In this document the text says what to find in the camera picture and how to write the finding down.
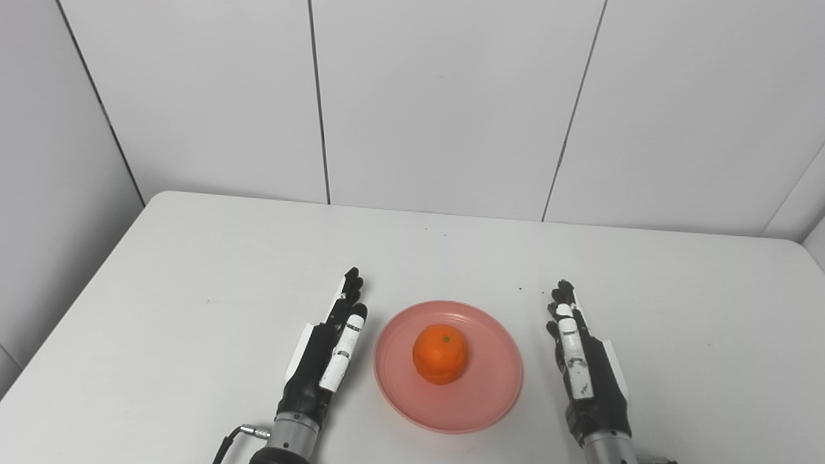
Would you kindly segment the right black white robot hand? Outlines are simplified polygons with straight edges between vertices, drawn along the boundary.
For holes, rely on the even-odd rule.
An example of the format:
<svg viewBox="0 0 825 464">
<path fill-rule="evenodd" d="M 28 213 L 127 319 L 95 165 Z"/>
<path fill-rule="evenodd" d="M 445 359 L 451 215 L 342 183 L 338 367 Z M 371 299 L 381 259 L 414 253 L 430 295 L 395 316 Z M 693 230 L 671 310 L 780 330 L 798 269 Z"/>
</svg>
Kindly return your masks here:
<svg viewBox="0 0 825 464">
<path fill-rule="evenodd" d="M 628 400 L 611 362 L 614 355 L 590 332 L 571 282 L 560 280 L 551 297 L 546 329 L 568 396 L 565 417 L 572 437 L 579 445 L 595 432 L 630 437 Z"/>
</svg>

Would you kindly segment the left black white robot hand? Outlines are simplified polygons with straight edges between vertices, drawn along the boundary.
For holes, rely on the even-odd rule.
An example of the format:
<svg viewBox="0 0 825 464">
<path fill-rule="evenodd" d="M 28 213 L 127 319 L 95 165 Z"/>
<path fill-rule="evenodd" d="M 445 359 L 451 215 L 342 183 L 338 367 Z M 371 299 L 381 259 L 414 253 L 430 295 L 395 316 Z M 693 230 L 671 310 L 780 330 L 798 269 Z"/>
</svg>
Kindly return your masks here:
<svg viewBox="0 0 825 464">
<path fill-rule="evenodd" d="M 324 425 L 367 320 L 368 308 L 360 301 L 363 285 L 358 267 L 352 267 L 343 276 L 326 320 L 304 330 L 287 372 L 277 415 L 298 415 L 319 428 Z"/>
</svg>

